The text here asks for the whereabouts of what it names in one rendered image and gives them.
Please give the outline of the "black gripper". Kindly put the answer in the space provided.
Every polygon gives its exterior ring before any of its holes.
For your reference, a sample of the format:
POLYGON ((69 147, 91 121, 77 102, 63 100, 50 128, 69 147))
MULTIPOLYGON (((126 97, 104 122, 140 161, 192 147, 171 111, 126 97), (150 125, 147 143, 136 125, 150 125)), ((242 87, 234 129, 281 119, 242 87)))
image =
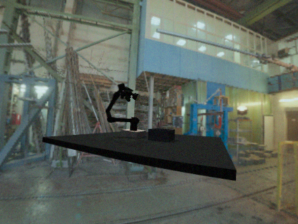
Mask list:
POLYGON ((132 95, 132 99, 134 99, 134 100, 136 100, 136 99, 137 99, 137 97, 138 97, 138 94, 137 94, 137 93, 132 93, 132 92, 133 92, 133 90, 132 90, 132 89, 130 89, 130 88, 128 88, 128 87, 125 87, 124 91, 127 91, 127 96, 126 96, 126 97, 128 97, 128 96, 131 96, 131 95, 132 95))

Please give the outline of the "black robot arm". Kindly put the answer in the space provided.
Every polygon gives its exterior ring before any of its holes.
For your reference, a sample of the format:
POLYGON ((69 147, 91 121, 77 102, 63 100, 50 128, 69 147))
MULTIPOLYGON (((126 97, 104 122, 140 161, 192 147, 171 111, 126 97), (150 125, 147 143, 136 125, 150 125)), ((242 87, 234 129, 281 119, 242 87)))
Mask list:
POLYGON ((111 110, 113 104, 115 103, 115 101, 119 98, 119 96, 121 96, 120 97, 121 99, 124 99, 124 96, 125 96, 125 100, 127 102, 130 102, 131 96, 126 97, 127 96, 127 91, 123 91, 124 89, 125 89, 125 84, 124 83, 118 84, 118 91, 113 94, 112 100, 109 103, 109 106, 106 110, 107 117, 108 117, 107 121, 109 123, 113 123, 113 122, 130 122, 130 130, 131 131, 137 131, 137 124, 140 121, 137 117, 131 117, 131 119, 115 118, 115 117, 111 117, 111 114, 110 114, 110 110, 111 110))

